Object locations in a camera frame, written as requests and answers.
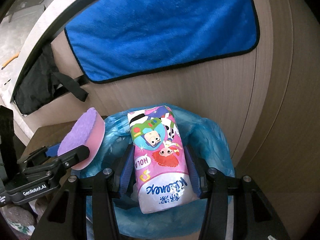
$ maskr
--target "kleenex logo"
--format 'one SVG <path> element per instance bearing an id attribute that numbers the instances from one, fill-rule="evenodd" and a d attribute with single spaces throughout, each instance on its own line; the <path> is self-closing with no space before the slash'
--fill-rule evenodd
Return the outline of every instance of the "kleenex logo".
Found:
<path id="1" fill-rule="evenodd" d="M 30 189 L 30 190 L 24 192 L 23 194 L 24 194 L 25 196 L 27 196 L 27 195 L 29 195 L 29 194 L 35 193 L 35 192 L 37 192 L 37 191 L 39 191 L 39 190 L 42 190 L 42 189 L 44 189 L 44 188 L 47 188 L 47 186 L 46 186 L 45 184 L 40 185 L 40 186 L 37 187 L 37 188 Z"/>
<path id="2" fill-rule="evenodd" d="M 170 183 L 168 185 L 165 186 L 155 186 L 154 184 L 151 187 L 147 187 L 147 194 L 149 194 L 150 192 L 152 193 L 152 195 L 154 193 L 156 193 L 157 195 L 164 192 L 170 192 L 171 190 L 174 190 L 176 192 L 180 192 L 180 190 L 182 190 L 184 188 L 184 186 L 188 186 L 188 184 L 186 183 L 186 181 L 180 177 L 180 179 L 178 179 L 176 182 Z"/>

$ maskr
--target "blue microfiber cloth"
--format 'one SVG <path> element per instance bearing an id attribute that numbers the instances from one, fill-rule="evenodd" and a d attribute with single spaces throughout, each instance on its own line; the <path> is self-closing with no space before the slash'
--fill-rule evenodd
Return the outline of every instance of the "blue microfiber cloth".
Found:
<path id="1" fill-rule="evenodd" d="M 99 0 L 65 32 L 96 83 L 244 54 L 259 41 L 253 0 Z"/>
<path id="2" fill-rule="evenodd" d="M 161 105 L 172 109 L 183 145 L 190 144 L 195 153 L 207 161 L 209 167 L 215 167 L 225 175 L 235 176 L 228 143 L 215 122 L 177 106 L 159 104 Z M 127 114 L 152 107 L 155 106 L 130 109 L 106 118 L 106 132 L 97 155 L 80 173 L 73 171 L 73 174 L 86 178 L 110 167 L 116 158 L 124 154 L 128 144 L 132 143 Z M 127 203 L 126 199 L 123 199 L 121 205 L 119 201 L 117 202 L 115 213 L 121 234 L 142 239 L 161 239 L 185 236 L 199 231 L 207 200 L 196 200 L 151 214 L 142 214 L 137 206 L 128 209 L 120 208 L 120 206 L 132 205 Z M 87 197 L 87 217 L 92 221 L 92 197 Z"/>

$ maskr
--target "silver bolt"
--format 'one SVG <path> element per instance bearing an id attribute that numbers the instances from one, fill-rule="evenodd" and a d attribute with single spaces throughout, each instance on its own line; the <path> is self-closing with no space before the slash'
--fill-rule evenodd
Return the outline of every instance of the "silver bolt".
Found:
<path id="1" fill-rule="evenodd" d="M 75 175 L 71 175 L 69 178 L 68 178 L 68 181 L 69 182 L 75 182 L 77 180 L 77 176 Z"/>
<path id="2" fill-rule="evenodd" d="M 215 168 L 209 168 L 209 169 L 208 169 L 208 172 L 209 172 L 210 174 L 216 174 L 218 171 L 217 171 L 217 169 L 215 169 Z"/>
<path id="3" fill-rule="evenodd" d="M 245 176 L 243 177 L 243 180 L 244 180 L 245 182 L 250 182 L 250 181 L 251 181 L 251 178 L 250 178 L 249 176 L 245 175 Z"/>
<path id="4" fill-rule="evenodd" d="M 111 172 L 112 172 L 112 169 L 110 169 L 110 168 L 106 168 L 103 170 L 103 174 L 105 174 L 105 175 L 109 175 Z"/>

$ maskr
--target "red hair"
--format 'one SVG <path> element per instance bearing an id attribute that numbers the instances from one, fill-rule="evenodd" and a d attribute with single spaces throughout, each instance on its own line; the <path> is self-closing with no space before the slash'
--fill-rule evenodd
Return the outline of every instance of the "red hair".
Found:
<path id="1" fill-rule="evenodd" d="M 170 146 L 171 150 L 178 150 L 176 147 Z M 160 151 L 153 152 L 153 159 L 160 165 L 164 167 L 177 167 L 179 165 L 179 161 L 176 156 L 173 154 L 169 156 L 161 156 Z"/>

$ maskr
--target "pink sponge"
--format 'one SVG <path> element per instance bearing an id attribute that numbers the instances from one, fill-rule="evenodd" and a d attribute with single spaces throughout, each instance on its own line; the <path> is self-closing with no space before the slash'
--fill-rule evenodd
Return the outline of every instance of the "pink sponge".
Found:
<path id="1" fill-rule="evenodd" d="M 58 149 L 58 156 L 80 145 L 85 145 L 90 150 L 89 157 L 72 167 L 74 170 L 85 168 L 96 156 L 102 143 L 105 129 L 104 120 L 96 109 L 94 107 L 89 108 L 87 112 L 81 115 L 71 131 L 62 140 Z"/>

